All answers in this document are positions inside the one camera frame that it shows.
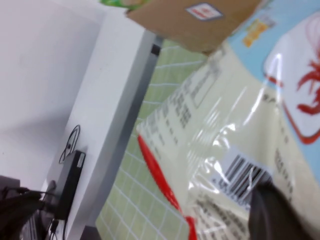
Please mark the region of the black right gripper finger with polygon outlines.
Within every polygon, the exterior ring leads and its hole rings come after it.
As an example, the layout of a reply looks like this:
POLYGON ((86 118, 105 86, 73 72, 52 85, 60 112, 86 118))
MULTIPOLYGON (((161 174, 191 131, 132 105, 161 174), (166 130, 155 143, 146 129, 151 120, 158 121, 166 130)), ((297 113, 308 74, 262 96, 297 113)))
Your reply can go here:
POLYGON ((318 240, 320 187, 258 184, 251 191, 248 230, 251 240, 318 240))

